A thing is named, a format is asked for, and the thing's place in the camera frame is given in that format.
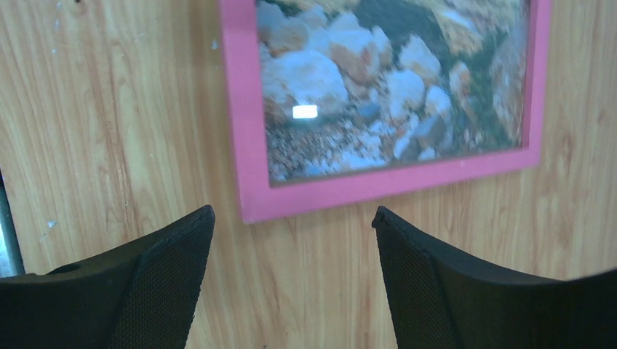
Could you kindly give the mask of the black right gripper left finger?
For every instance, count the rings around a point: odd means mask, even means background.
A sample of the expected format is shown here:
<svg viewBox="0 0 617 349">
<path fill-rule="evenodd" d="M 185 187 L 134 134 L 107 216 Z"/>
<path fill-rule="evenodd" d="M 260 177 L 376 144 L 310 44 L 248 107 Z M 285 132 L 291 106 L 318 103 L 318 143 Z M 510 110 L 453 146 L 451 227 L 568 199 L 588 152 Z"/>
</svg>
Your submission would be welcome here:
<svg viewBox="0 0 617 349">
<path fill-rule="evenodd" d="M 210 205 L 46 274 L 1 280 L 3 348 L 184 348 L 215 227 Z"/>
</svg>

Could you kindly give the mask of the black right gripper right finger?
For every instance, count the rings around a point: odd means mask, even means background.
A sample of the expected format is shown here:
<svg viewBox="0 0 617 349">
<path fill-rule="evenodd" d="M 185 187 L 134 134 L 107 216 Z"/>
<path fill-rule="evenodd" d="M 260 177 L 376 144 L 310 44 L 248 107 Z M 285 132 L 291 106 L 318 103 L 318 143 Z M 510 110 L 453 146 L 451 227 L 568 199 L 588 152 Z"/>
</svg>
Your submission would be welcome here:
<svg viewBox="0 0 617 349">
<path fill-rule="evenodd" d="M 496 265 L 384 206 L 376 232 L 399 348 L 614 348 L 616 272 L 560 281 Z"/>
</svg>

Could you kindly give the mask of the pink picture frame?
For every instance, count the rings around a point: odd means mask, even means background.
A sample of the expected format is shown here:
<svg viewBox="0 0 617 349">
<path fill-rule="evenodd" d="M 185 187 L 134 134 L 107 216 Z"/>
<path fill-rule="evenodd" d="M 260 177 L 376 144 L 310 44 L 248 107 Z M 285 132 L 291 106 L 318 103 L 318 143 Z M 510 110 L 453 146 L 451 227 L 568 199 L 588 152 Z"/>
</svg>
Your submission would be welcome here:
<svg viewBox="0 0 617 349">
<path fill-rule="evenodd" d="M 530 4 L 520 148 L 425 161 L 411 167 L 360 172 L 278 188 L 270 186 L 266 166 L 255 3 L 220 1 L 218 7 L 238 206 L 240 217 L 247 224 L 499 175 L 534 167 L 541 160 L 553 10 L 551 1 L 532 1 Z"/>
</svg>

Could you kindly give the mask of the landscape beach photo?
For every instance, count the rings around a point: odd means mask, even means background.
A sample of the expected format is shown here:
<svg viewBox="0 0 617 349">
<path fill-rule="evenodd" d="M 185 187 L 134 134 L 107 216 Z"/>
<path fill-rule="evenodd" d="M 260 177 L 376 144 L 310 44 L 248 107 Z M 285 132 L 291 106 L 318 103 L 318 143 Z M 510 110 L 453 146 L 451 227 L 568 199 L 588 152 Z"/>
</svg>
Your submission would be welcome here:
<svg viewBox="0 0 617 349">
<path fill-rule="evenodd" d="M 522 146 L 529 1 L 257 1 L 268 178 Z"/>
</svg>

